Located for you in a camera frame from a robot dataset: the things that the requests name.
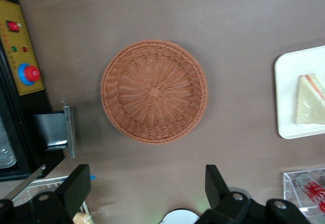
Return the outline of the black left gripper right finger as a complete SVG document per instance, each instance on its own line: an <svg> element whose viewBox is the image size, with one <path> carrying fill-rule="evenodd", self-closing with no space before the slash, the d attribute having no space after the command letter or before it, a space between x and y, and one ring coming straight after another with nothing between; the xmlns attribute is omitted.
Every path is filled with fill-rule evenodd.
<svg viewBox="0 0 325 224"><path fill-rule="evenodd" d="M205 193L210 209L200 223L309 223L289 201L269 199L263 206L241 191L230 191L215 165L206 165Z"/></svg>

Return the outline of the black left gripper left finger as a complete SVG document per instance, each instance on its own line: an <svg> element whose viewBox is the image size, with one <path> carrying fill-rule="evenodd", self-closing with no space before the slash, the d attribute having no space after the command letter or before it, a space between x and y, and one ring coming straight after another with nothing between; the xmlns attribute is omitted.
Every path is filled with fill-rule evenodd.
<svg viewBox="0 0 325 224"><path fill-rule="evenodd" d="M36 180L43 169L1 199L1 223L73 223L90 193L89 165L79 165L67 177Z"/></svg>

